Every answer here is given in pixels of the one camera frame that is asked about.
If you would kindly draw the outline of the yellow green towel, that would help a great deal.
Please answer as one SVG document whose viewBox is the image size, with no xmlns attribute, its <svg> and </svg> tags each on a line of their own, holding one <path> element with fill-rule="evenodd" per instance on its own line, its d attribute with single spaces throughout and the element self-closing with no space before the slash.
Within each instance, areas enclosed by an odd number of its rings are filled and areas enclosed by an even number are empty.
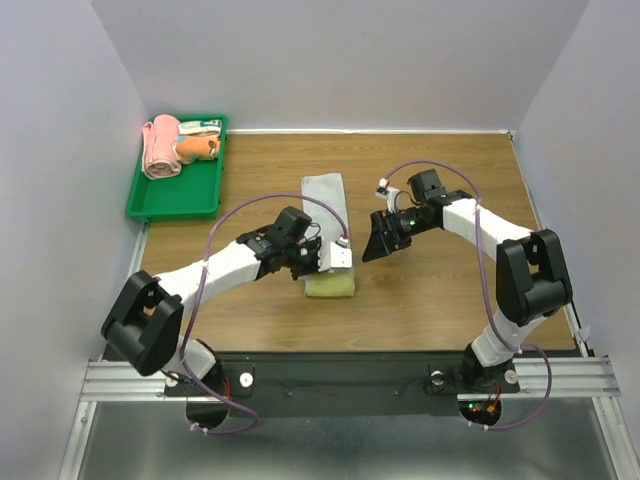
<svg viewBox="0 0 640 480">
<path fill-rule="evenodd" d="M 336 242 L 351 249 L 343 177 L 339 173 L 307 176 L 301 180 L 303 211 L 311 217 L 306 236 L 323 243 Z M 305 295 L 316 298 L 346 298 L 355 294 L 355 271 L 318 272 L 305 278 Z"/>
</svg>

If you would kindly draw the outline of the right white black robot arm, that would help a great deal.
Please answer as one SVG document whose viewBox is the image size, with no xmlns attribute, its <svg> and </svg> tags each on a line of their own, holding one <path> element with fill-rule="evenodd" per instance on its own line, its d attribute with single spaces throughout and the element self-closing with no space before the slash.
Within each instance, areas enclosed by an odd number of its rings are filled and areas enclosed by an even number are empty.
<svg viewBox="0 0 640 480">
<path fill-rule="evenodd" d="M 475 246 L 480 276 L 485 260 L 496 266 L 495 288 L 482 290 L 488 325 L 463 352 L 460 378 L 468 390 L 499 380 L 530 333 L 573 300 L 573 287 L 559 236 L 532 231 L 492 213 L 479 193 L 448 191 L 438 173 L 426 170 L 408 184 L 414 204 L 401 209 L 399 190 L 383 177 L 376 195 L 386 202 L 370 216 L 371 234 L 362 255 L 371 262 L 408 248 L 414 236 L 433 229 L 456 234 Z"/>
</svg>

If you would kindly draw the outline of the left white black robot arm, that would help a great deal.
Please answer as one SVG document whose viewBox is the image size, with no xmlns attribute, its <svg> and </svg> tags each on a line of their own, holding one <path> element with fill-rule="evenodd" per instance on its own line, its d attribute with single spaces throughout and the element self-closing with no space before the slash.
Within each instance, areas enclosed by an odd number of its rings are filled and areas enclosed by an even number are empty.
<svg viewBox="0 0 640 480">
<path fill-rule="evenodd" d="M 246 232 L 206 260 L 152 276 L 128 277 L 101 328 L 111 348 L 142 376 L 159 371 L 187 377 L 199 393 L 215 392 L 223 371 L 213 350 L 183 331 L 196 307 L 236 286 L 283 268 L 298 279 L 318 271 L 322 239 L 308 239 L 311 218 L 295 207 L 273 224 Z"/>
</svg>

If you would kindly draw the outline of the orange polka dot towel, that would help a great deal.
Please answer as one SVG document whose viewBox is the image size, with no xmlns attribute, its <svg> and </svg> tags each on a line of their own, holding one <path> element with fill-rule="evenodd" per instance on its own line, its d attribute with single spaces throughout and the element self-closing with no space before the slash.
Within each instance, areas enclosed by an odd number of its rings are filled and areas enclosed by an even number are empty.
<svg viewBox="0 0 640 480">
<path fill-rule="evenodd" d="M 219 155 L 221 140 L 215 135 L 181 135 L 176 138 L 173 150 L 183 165 L 196 161 L 212 161 Z"/>
</svg>

